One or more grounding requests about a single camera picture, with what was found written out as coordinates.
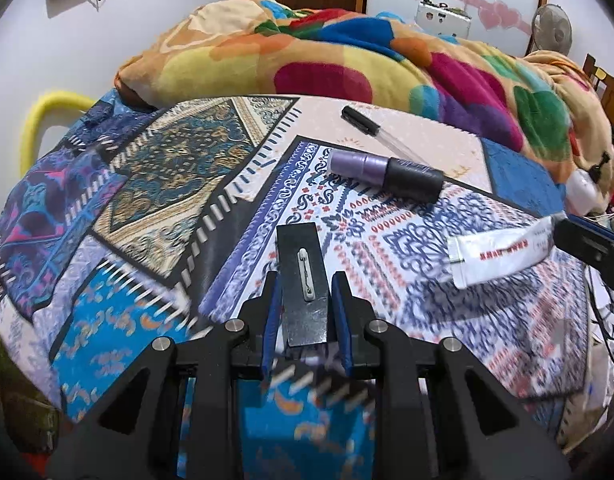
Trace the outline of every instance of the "wooden bed frame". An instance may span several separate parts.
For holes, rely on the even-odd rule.
[[[605,90],[600,98],[604,113],[607,114],[609,122],[614,126],[614,77],[607,74],[602,68],[596,65],[596,58],[587,54],[584,60],[583,72],[591,80],[594,89],[598,91],[600,82],[605,85]]]

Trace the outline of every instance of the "purple lipstick tube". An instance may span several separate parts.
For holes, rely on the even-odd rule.
[[[445,181],[442,171],[422,164],[347,150],[329,152],[327,171],[420,203],[436,203]]]

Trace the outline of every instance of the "pink heart decal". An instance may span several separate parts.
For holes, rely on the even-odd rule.
[[[494,12],[500,16],[500,25],[502,25],[503,28],[516,27],[522,21],[520,12],[516,9],[510,9],[504,2],[495,2]]]
[[[481,7],[478,10],[478,17],[487,30],[490,28],[500,27],[500,23],[502,22],[500,16],[498,16],[493,10],[485,9],[485,7]]]

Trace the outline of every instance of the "blue paisley pattern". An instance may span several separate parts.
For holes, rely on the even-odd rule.
[[[94,149],[74,156],[61,148],[12,190],[0,218],[0,279],[24,317],[50,300],[85,231],[125,180]]]
[[[253,109],[248,98],[189,101],[155,121],[112,161],[129,179],[96,232],[130,261],[169,278],[209,195],[271,129],[258,126],[253,115],[266,111],[263,116],[276,121],[293,103],[261,99]]]
[[[85,236],[61,279],[56,283],[52,301],[33,314],[34,328],[47,354],[72,312],[72,299],[76,290],[109,252],[110,250],[93,237]]]
[[[183,342],[194,333],[179,329],[161,304],[129,292],[124,280],[104,269],[95,269],[74,303],[74,318],[52,370],[60,377],[67,399],[67,415],[80,420],[135,357],[160,336]]]
[[[105,142],[106,150],[115,149],[161,114],[159,111],[144,113],[132,110],[116,96],[116,91],[111,91],[97,101],[69,129],[63,142],[83,148],[95,142]]]
[[[448,236],[526,226],[532,216],[449,184],[433,206],[398,200],[327,175],[327,154],[328,148],[300,143],[203,298],[201,313],[216,321],[236,316],[274,269],[276,226],[314,221],[329,277],[344,270],[354,294],[410,336],[461,339],[521,397],[562,395],[583,384],[587,310],[580,262],[553,251],[538,266],[466,290],[451,280]]]
[[[260,383],[239,384],[242,465],[252,479],[372,477],[375,417],[344,402],[316,405],[290,382],[262,395]]]

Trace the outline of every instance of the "lipstick cap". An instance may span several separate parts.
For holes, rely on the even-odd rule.
[[[327,158],[327,171],[381,187],[388,162],[385,156],[332,149]]]

